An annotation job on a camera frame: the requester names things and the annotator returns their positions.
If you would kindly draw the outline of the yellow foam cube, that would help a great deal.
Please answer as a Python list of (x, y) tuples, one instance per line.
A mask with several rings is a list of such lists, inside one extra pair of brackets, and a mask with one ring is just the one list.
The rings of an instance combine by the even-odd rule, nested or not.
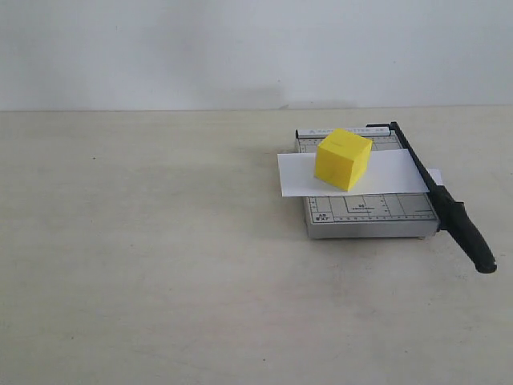
[(314, 176), (348, 192), (365, 174), (373, 141), (342, 128), (317, 146)]

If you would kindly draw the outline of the white paper sheet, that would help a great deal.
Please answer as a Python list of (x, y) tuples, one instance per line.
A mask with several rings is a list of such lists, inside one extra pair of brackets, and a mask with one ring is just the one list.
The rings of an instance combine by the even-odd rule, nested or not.
[(426, 193), (428, 188), (407, 150), (372, 151), (363, 177), (348, 192), (318, 180), (316, 155), (277, 156), (283, 197), (349, 197), (393, 193)]

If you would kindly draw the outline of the black cutter blade handle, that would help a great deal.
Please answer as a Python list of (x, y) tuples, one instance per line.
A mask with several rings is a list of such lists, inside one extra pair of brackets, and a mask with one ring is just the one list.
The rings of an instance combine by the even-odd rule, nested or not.
[(469, 218), (464, 203), (456, 201), (444, 185), (436, 183), (427, 168), (416, 155), (398, 124), (391, 122), (389, 127), (391, 131), (395, 131), (403, 147), (410, 153), (420, 176), (428, 188), (428, 198), (440, 220), (439, 228), (447, 231), (452, 236), (460, 248), (474, 263), (479, 273), (494, 273), (497, 270), (495, 257), (483, 235)]

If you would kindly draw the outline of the grey paper cutter base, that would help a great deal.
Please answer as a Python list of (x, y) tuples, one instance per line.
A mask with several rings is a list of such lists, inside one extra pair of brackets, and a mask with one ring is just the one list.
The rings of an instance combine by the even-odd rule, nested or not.
[[(396, 150), (402, 142), (390, 124), (347, 128), (373, 141), (372, 150)], [(296, 130), (299, 153), (316, 151), (331, 132), (328, 129)], [(439, 220), (426, 193), (366, 194), (349, 197), (303, 197), (307, 233), (312, 239), (430, 237)]]

